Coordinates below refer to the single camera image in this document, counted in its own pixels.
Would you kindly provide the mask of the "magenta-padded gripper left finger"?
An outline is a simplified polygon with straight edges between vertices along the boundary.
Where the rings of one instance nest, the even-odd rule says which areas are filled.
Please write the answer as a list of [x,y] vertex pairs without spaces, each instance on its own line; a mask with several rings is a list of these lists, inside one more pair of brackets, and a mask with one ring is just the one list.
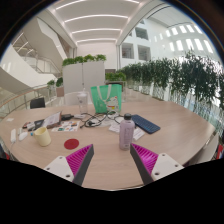
[[58,156],[45,167],[45,170],[81,186],[93,155],[94,147],[90,144],[67,157]]

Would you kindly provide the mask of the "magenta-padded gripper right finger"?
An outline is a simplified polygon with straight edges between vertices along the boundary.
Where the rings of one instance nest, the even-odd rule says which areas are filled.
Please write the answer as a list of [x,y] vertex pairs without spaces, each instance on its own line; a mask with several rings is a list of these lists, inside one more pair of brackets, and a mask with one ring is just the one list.
[[130,145],[130,154],[144,185],[183,169],[183,166],[168,154],[156,154],[134,143]]

